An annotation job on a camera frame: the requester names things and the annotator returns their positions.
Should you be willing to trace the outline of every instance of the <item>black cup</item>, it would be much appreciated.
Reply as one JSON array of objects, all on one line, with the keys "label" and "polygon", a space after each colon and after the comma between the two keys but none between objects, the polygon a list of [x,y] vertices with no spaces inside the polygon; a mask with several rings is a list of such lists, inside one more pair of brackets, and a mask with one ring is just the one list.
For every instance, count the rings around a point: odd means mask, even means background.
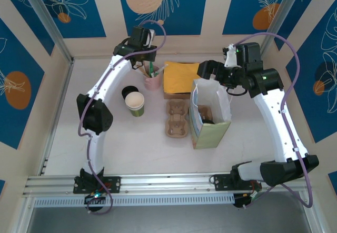
[{"label": "black cup", "polygon": [[204,119],[202,120],[203,124],[215,124],[212,120]]},{"label": "black cup", "polygon": [[122,90],[122,96],[123,96],[123,99],[125,100],[126,96],[129,94],[129,93],[132,93],[132,92],[139,92],[138,88],[136,88],[135,86],[127,86],[127,87],[124,87],[123,90]]}]

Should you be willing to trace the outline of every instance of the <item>floor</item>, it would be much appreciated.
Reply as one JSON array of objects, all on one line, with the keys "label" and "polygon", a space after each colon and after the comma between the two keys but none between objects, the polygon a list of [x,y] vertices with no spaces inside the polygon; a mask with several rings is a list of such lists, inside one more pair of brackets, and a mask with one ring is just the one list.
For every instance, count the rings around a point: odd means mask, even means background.
[{"label": "floor", "polygon": [[28,233],[309,233],[303,206],[288,193],[269,193],[255,205],[115,207],[104,216],[85,208],[34,209]]},{"label": "floor", "polygon": [[[222,57],[197,57],[199,61]],[[185,57],[184,62],[195,61]],[[76,98],[100,78],[109,59],[79,59],[68,86],[45,175],[78,175],[85,161],[86,139],[78,137]],[[136,86],[145,97],[145,114],[133,117],[121,91]],[[232,165],[249,160],[272,160],[273,146],[260,111],[249,95],[233,97],[232,123],[214,149],[194,150],[191,135],[169,138],[164,132],[167,114],[163,90],[147,91],[143,75],[132,70],[119,85],[108,105],[114,116],[104,145],[105,174],[202,173],[229,171]]]}]

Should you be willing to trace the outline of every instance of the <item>paper cup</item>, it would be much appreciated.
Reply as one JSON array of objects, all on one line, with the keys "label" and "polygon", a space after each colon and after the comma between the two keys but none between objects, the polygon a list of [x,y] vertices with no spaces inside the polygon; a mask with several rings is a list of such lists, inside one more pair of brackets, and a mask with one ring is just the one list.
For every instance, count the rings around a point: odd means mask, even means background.
[{"label": "paper cup", "polygon": [[125,104],[135,117],[144,114],[144,96],[139,92],[131,92],[125,98]]},{"label": "paper cup", "polygon": [[[153,66],[153,70],[154,72],[158,71],[159,68],[157,66]],[[162,77],[162,74],[158,74],[156,77],[154,78],[147,78],[147,77],[144,77],[144,85],[145,85],[145,88],[147,90],[150,90],[150,91],[155,91],[157,90],[158,88],[160,88],[160,85],[161,85],[161,77]]]}]

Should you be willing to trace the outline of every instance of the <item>yellow envelope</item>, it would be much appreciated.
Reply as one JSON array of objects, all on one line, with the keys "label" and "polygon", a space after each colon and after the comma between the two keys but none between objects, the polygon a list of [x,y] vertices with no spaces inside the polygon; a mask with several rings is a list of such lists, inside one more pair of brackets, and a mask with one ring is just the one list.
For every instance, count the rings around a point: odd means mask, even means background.
[{"label": "yellow envelope", "polygon": [[168,66],[164,70],[164,92],[167,94],[190,93],[194,79],[200,77],[196,74],[199,63],[176,63],[166,61]]}]

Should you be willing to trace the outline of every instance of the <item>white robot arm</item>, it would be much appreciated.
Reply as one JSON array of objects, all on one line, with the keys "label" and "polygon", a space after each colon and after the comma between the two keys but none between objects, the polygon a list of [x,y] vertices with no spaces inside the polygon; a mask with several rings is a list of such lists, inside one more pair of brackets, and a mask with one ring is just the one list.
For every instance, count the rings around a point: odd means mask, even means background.
[{"label": "white robot arm", "polygon": [[[205,79],[215,75],[215,80],[226,86],[227,92],[230,88],[242,86],[245,92],[235,96],[250,94],[267,124],[275,154],[274,161],[247,162],[233,166],[232,176],[225,184],[240,189],[240,183],[244,184],[248,180],[264,181],[269,186],[276,186],[300,178],[303,176],[303,169],[298,155],[303,159],[306,171],[310,172],[319,164],[318,158],[316,155],[309,155],[302,144],[287,106],[284,105],[281,110],[283,84],[275,69],[263,69],[259,44],[229,46],[223,49],[223,53],[227,57],[225,64],[213,60],[205,61],[199,65],[197,74]],[[283,114],[288,120],[289,128],[283,120]],[[295,148],[291,135],[296,140]]]},{"label": "white robot arm", "polygon": [[103,177],[104,138],[113,122],[107,105],[123,77],[131,69],[138,68],[137,62],[155,60],[156,50],[160,47],[151,45],[154,37],[154,30],[135,26],[130,38],[115,47],[114,56],[95,86],[86,95],[79,94],[77,97],[81,119],[78,133],[80,136],[87,136],[88,142],[87,161],[80,171],[80,176],[75,177],[74,193],[87,194],[100,189],[101,184],[97,178],[108,184],[119,181]]},{"label": "white robot arm", "polygon": [[[122,78],[131,68],[135,69],[136,61],[154,61],[155,52],[150,56],[136,55],[132,59],[126,59],[119,62],[118,65],[116,64],[118,60],[129,53],[155,48],[151,46],[154,32],[145,30],[138,27],[135,33],[137,37],[132,35],[127,45],[125,45],[125,42],[119,44],[115,48],[114,56],[107,70],[96,85],[87,95],[79,95],[77,98],[81,119],[84,107],[90,100],[92,101],[83,118],[83,128],[90,134],[91,140],[88,141],[90,145],[88,157],[90,158],[90,165],[86,161],[81,169],[80,176],[75,178],[75,187],[78,188],[74,188],[74,193],[90,193],[100,187],[92,173],[98,175],[99,178],[103,178],[104,138],[113,120],[106,104],[109,103],[114,89]],[[225,64],[213,60],[205,61],[199,65],[197,74],[205,79],[209,79],[212,74],[215,75],[215,80],[226,86],[227,92],[229,88],[235,88],[237,85],[245,89],[244,93],[249,92],[267,124],[272,136],[275,154],[274,161],[246,162],[233,166],[231,174],[224,184],[234,189],[247,190],[247,183],[249,185],[250,180],[264,181],[270,186],[275,186],[300,178],[303,176],[303,169],[298,155],[303,159],[307,172],[314,169],[319,164],[318,158],[316,155],[308,154],[295,130],[286,105],[281,113],[280,105],[284,97],[283,84],[275,69],[263,69],[260,46],[257,43],[242,44],[235,48],[232,47],[232,50],[224,48],[224,54],[228,55]],[[282,114],[285,114],[291,133],[297,141],[296,148],[293,147],[291,134],[283,121]]]}]

